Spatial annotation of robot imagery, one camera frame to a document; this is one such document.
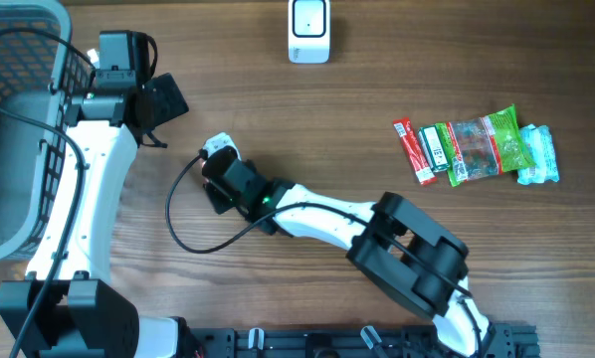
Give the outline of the green white small box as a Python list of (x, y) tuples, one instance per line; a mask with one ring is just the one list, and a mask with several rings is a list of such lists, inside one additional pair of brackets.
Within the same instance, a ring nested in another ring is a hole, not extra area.
[(447, 171), (450, 163), (437, 128), (434, 125), (421, 127), (418, 139), (431, 170), (435, 173)]

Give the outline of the green snack bag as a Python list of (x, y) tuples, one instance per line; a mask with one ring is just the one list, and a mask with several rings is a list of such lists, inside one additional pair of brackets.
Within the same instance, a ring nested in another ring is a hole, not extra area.
[(515, 105), (470, 120), (435, 124), (453, 187), (535, 165), (520, 136)]

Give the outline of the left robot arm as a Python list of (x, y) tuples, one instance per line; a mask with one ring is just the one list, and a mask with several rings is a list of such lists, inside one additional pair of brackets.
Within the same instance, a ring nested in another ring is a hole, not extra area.
[(170, 74), (143, 85), (99, 75), (66, 110), (66, 156), (45, 238), (22, 280), (0, 286), (0, 315), (27, 357), (185, 357), (184, 319), (145, 317), (109, 281), (125, 177), (153, 129), (189, 109)]

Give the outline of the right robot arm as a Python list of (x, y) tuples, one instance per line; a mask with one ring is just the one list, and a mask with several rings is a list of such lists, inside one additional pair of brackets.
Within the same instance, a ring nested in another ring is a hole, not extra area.
[(209, 181), (218, 213), (236, 208), (252, 226), (339, 247), (393, 301), (430, 320), (439, 343), (484, 356), (488, 319), (468, 288), (467, 246), (424, 211), (390, 192), (376, 202), (346, 202), (275, 180)]

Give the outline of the red stick sachet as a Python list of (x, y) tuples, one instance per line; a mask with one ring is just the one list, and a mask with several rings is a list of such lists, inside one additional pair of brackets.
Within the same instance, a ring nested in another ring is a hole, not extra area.
[(398, 133), (419, 183), (422, 186), (435, 183), (437, 181), (436, 176), (426, 160), (410, 119), (408, 117), (396, 119), (393, 121), (393, 126)]

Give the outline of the mint wet wipes pack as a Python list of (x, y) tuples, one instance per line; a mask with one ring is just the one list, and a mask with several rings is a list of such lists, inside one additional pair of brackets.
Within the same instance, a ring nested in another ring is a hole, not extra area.
[(521, 185), (543, 184), (560, 180), (553, 138), (547, 125), (530, 124), (519, 130), (535, 165), (518, 170), (517, 183)]

